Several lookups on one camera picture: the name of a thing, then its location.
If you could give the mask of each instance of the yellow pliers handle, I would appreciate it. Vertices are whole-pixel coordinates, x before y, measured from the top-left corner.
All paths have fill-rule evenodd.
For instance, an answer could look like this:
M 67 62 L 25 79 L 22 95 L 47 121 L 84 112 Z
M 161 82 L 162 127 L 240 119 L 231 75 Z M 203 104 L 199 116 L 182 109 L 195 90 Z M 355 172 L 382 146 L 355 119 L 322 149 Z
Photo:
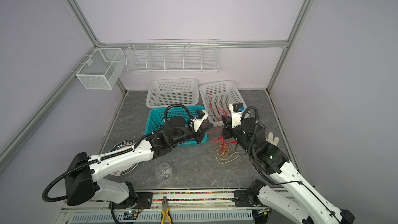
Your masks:
M 164 212 L 164 210 L 162 209 L 162 221 L 160 223 L 164 224 L 164 219 L 166 219 L 166 216 L 167 219 L 169 220 L 169 224 L 173 224 L 172 219 L 169 215 L 169 208 L 166 209 L 166 212 Z

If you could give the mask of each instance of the white wire rack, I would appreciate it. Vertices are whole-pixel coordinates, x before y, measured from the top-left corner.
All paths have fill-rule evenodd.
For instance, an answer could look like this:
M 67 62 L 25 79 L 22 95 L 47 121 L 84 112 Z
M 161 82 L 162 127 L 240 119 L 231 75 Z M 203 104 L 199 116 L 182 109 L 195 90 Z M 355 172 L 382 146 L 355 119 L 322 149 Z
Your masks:
M 121 48 L 98 47 L 76 76 L 87 89 L 112 89 L 125 66 Z
M 218 44 L 214 41 L 127 43 L 126 65 L 132 73 L 219 71 Z

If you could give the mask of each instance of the robotic arm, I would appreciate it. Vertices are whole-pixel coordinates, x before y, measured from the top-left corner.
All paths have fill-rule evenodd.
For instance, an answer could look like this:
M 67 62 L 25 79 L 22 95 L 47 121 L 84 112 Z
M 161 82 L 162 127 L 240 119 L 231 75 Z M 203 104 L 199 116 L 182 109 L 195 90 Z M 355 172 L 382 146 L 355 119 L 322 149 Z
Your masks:
M 172 107 L 182 107 L 187 112 L 187 127 L 184 118 L 180 116 L 168 120 L 167 112 Z M 255 118 L 245 118 L 250 109 L 254 110 Z M 297 204 L 289 201 L 264 182 L 256 180 L 247 189 L 248 205 L 263 204 L 272 207 L 297 224 L 353 223 L 354 216 L 349 211 L 340 210 L 328 202 L 301 176 L 278 147 L 265 141 L 265 128 L 259 125 L 255 107 L 244 109 L 242 103 L 236 103 L 230 105 L 230 110 L 231 117 L 222 117 L 223 138 L 234 138 L 247 151 L 249 160 L 268 183 L 282 185 L 299 202 Z M 204 110 L 197 110 L 192 115 L 184 105 L 168 106 L 164 112 L 164 125 L 156 132 L 141 137 L 141 142 L 136 145 L 91 157 L 87 157 L 86 152 L 77 154 L 68 170 L 46 187 L 42 199 L 46 202 L 66 200 L 69 206 L 79 205 L 88 200 L 105 200 L 111 204 L 119 204 L 124 209 L 132 208 L 139 201 L 133 185 L 130 182 L 113 182 L 104 177 L 134 163 L 163 156 L 178 144 L 192 138 L 199 144 L 207 130 L 212 127 L 209 122 L 203 123 L 207 117 L 208 113 Z M 66 196 L 49 197 L 50 189 L 62 179 L 65 179 Z

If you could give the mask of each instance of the white mesh basket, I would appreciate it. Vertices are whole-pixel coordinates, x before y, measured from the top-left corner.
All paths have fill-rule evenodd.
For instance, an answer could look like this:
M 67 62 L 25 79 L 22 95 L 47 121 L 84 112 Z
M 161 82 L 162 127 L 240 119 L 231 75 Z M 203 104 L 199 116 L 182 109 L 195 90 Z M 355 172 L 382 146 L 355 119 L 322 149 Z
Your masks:
M 194 106 L 199 101 L 196 79 L 169 79 L 153 81 L 147 95 L 147 107 L 167 107 L 179 103 Z
M 132 73 L 218 72 L 218 45 L 134 43 L 127 48 L 126 64 Z
M 221 116 L 224 115 L 223 111 L 218 109 L 223 109 L 228 116 L 231 116 L 231 111 L 229 111 L 230 103 L 243 103 L 243 107 L 246 108 L 246 103 L 243 101 L 235 83 L 232 81 L 222 81 L 222 82 L 212 82 L 204 84 L 199 87 L 200 94 L 203 100 L 203 104 L 207 112 L 209 112 L 208 120 L 217 126 L 217 115 L 218 115 L 218 126 L 223 126 Z
M 87 89 L 112 89 L 125 67 L 121 48 L 97 48 L 76 73 Z

